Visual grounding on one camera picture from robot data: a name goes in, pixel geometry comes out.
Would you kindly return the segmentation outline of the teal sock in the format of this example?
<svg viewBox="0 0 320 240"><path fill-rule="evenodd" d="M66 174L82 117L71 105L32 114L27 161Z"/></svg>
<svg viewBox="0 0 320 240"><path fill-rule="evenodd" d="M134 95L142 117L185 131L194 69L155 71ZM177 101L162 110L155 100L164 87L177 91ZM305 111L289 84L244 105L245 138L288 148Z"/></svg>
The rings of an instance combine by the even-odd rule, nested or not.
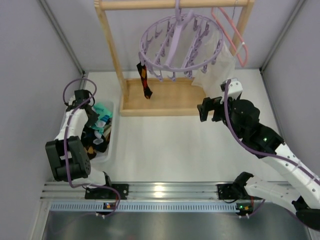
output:
<svg viewBox="0 0 320 240"><path fill-rule="evenodd" d="M95 145L100 145L100 144L105 144L106 143L106 138L104 136L105 129L104 128L99 128L94 130L94 136L95 139L93 140L93 143Z"/></svg>
<svg viewBox="0 0 320 240"><path fill-rule="evenodd" d="M91 126L92 129L103 132L104 127L110 123L113 112L110 111L103 103L98 102L93 105L93 111L98 114L98 120Z"/></svg>

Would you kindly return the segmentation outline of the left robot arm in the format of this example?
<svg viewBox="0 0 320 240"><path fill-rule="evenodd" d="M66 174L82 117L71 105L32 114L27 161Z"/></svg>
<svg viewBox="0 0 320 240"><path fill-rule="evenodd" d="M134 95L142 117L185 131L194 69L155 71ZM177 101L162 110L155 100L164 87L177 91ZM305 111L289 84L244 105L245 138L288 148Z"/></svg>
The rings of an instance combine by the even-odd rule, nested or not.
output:
<svg viewBox="0 0 320 240"><path fill-rule="evenodd" d="M85 188L92 198L112 194L112 182L104 171L91 166L86 147L103 145L106 141L94 134L92 127L99 114L90 105L93 95L88 90L76 90L75 100L66 104L65 122L54 140L45 144L53 177L70 187Z"/></svg>

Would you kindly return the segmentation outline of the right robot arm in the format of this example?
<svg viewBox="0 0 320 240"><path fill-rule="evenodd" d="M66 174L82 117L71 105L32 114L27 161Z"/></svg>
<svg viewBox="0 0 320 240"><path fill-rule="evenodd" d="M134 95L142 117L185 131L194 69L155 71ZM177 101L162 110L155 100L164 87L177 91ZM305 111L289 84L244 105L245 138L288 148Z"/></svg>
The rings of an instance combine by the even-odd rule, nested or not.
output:
<svg viewBox="0 0 320 240"><path fill-rule="evenodd" d="M206 97L197 105L197 110L201 122L213 111L212 121L223 122L245 150L276 170L292 186L285 188L242 172L231 187L238 199L258 197L273 202L294 214L308 228L320 229L319 177L294 156L280 135L260 123L260 110L251 101Z"/></svg>

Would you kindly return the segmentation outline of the purple round clip hanger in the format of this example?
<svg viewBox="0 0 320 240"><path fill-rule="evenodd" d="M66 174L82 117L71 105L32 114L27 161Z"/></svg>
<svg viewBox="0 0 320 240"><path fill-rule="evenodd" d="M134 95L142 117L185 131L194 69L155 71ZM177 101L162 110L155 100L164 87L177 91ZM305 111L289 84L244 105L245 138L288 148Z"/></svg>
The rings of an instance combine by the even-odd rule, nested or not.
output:
<svg viewBox="0 0 320 240"><path fill-rule="evenodd" d="M163 42L155 53L153 59L147 57L147 52L153 40L157 39L162 31L158 31L158 26L166 22L166 31ZM192 30L194 37L186 51L184 60L180 67L173 66L173 62L179 47L182 42L183 31L187 26L193 22ZM213 49L208 51L209 56L202 62L195 64L195 60L199 54L199 50L203 44L203 39L209 35L211 30L217 31L217 42ZM196 14L193 10L187 13L182 13L180 1L175 1L174 15L162 18L153 23L143 33L139 43L139 65L154 75L159 81L163 81L162 72L171 72L172 76L168 78L173 82L176 81L176 73L183 73L185 77L192 78L193 71L200 70L205 74L209 65L214 65L217 61L218 55L222 51L224 44L224 33L222 27L218 23L208 17Z"/></svg>

